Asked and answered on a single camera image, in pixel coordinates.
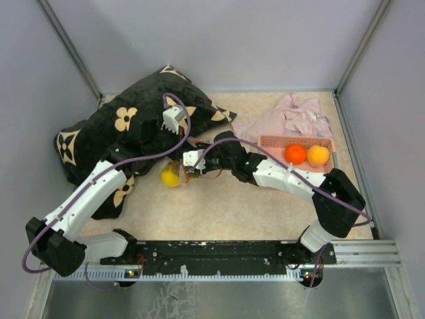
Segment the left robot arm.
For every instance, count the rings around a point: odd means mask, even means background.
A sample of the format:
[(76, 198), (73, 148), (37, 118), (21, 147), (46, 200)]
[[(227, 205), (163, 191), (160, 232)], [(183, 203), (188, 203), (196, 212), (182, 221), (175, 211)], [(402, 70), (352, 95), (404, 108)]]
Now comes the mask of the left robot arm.
[(177, 142), (170, 149), (137, 156), (127, 144), (114, 144), (65, 202), (45, 218), (33, 217), (26, 224), (29, 245), (21, 261), (25, 272), (33, 272), (27, 266), (30, 255), (44, 263), (45, 270), (53, 270), (61, 276), (71, 275), (84, 263), (119, 259), (129, 264), (137, 258), (136, 239), (123, 230), (88, 236), (82, 236), (80, 232), (107, 198), (133, 177), (138, 171), (137, 164), (176, 152), (191, 132), (168, 116), (165, 117), (165, 127)]

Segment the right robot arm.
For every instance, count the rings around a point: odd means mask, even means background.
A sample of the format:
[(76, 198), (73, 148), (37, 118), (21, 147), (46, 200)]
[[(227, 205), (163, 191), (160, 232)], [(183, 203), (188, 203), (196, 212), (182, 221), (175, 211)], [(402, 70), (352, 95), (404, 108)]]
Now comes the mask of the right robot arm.
[(295, 168), (230, 131), (199, 150), (192, 166), (202, 173), (226, 170), (243, 183), (284, 191), (310, 202), (316, 219), (301, 234), (296, 247), (297, 257), (305, 263), (312, 263), (326, 244), (346, 238), (358, 227), (358, 218), (365, 215), (365, 200), (344, 171)]

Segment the clear zip top bag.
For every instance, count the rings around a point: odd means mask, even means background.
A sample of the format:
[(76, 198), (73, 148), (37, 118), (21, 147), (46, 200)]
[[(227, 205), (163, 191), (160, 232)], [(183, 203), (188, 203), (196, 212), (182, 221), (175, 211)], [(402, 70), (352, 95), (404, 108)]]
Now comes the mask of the clear zip top bag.
[(201, 170), (189, 169), (188, 167), (183, 166), (182, 161), (171, 160), (171, 159), (165, 165), (165, 167), (167, 166), (173, 166), (179, 169), (180, 178), (181, 178), (181, 184), (179, 186), (186, 185), (192, 180), (196, 180), (196, 179), (212, 180), (212, 179), (219, 178), (222, 175), (222, 170), (211, 171), (205, 175), (202, 175)]

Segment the yellow lemon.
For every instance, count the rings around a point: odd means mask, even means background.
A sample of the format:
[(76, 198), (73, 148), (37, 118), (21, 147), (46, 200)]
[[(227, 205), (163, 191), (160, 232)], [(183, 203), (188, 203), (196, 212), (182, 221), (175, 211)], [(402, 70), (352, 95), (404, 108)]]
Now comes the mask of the yellow lemon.
[(177, 187), (181, 184), (179, 169), (167, 166), (161, 171), (161, 181), (167, 187)]

